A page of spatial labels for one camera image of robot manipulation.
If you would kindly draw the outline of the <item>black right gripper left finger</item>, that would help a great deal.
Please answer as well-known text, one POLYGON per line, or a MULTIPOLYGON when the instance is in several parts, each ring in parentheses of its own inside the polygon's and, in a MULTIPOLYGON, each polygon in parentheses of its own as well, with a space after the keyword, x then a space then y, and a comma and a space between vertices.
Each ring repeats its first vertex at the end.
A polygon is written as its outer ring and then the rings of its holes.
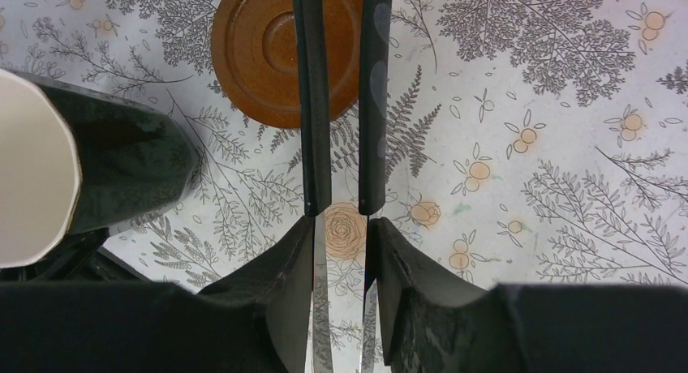
POLYGON ((314 221, 198 293, 170 283, 1 285, 4 372, 302 372, 314 221))

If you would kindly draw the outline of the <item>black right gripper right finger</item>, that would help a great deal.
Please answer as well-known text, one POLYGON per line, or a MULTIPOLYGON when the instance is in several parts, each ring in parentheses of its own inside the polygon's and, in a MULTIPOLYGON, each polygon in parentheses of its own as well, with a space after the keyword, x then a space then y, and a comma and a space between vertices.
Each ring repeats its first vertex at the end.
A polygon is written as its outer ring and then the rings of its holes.
POLYGON ((687 292, 673 286, 481 289, 368 228, 384 363, 394 372, 684 372, 687 292))

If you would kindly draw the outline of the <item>black metal tongs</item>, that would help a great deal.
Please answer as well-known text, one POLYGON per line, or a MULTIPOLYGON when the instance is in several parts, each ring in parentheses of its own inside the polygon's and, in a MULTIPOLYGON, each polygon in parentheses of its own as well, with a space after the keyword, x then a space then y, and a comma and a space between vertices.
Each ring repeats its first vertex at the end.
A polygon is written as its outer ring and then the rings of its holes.
MULTIPOLYGON (((375 370, 376 239, 374 220, 385 205, 386 113, 392 0, 363 0, 359 48, 359 215, 365 266, 360 371, 375 370)), ((293 0, 300 99, 304 211, 314 220, 313 276, 327 279, 325 209, 332 203, 329 72, 324 0, 293 0)))

